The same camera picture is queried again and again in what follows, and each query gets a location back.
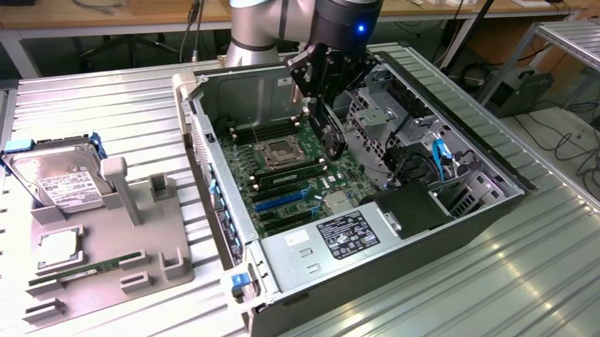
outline blue cable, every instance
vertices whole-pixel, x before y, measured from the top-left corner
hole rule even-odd
[[[441,139],[435,139],[433,141],[431,153],[433,153],[433,161],[435,162],[435,166],[438,167],[438,170],[439,170],[441,181],[443,182],[445,177],[443,177],[443,168],[441,167],[439,155],[442,155],[447,159],[451,159],[451,153],[450,153],[450,150],[447,149],[446,144],[443,143],[443,141]]]

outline blue pcie slot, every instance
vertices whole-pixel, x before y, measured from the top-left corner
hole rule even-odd
[[[307,189],[302,190],[294,194],[287,195],[286,197],[276,198],[275,200],[271,200],[271,201],[263,202],[262,204],[255,205],[254,210],[256,212],[262,212],[262,211],[272,209],[280,205],[303,200],[303,198],[306,197],[307,194],[308,194],[308,190]]]

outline wooden table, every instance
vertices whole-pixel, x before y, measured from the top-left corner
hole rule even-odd
[[[574,18],[593,0],[568,0],[569,18]],[[95,0],[95,4],[112,4],[115,0]],[[445,62],[454,54],[465,33],[485,0],[465,6],[458,13],[466,19],[458,32]],[[421,6],[409,0],[385,0],[379,21],[449,20],[457,8],[449,5]],[[495,0],[487,18],[513,16],[541,16],[554,13],[553,6],[524,8],[510,0]],[[155,32],[181,32],[185,29],[187,13],[133,15],[128,6],[115,8],[113,15],[75,6],[70,0],[37,0],[34,6],[0,6],[0,42],[10,56],[22,78],[38,77],[34,63],[21,45],[24,39],[49,37],[81,37],[116,34],[143,34]],[[205,0],[203,23],[200,29],[228,29],[231,27],[231,10],[227,0]]]

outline warning label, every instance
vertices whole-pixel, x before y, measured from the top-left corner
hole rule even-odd
[[[377,235],[359,211],[316,225],[316,229],[331,255],[338,260],[379,243]]]
[[[60,209],[84,205],[101,199],[100,191],[87,171],[42,178],[37,180],[37,183]]]

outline metal table surface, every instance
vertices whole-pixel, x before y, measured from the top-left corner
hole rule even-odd
[[[387,51],[538,186],[519,208],[462,249],[288,331],[286,336],[589,336],[600,334],[600,206],[517,140],[475,101],[409,48]],[[195,69],[215,67],[213,62]],[[34,336],[244,335],[227,311],[221,271],[177,138],[173,65],[21,81],[12,137],[50,138],[97,130],[108,154],[131,164],[128,180],[168,172],[192,253],[191,283],[50,326]],[[25,196],[8,178],[0,195],[0,335],[26,330],[10,284],[26,231]]]
[[[600,71],[600,24],[592,21],[544,22],[537,35]]]

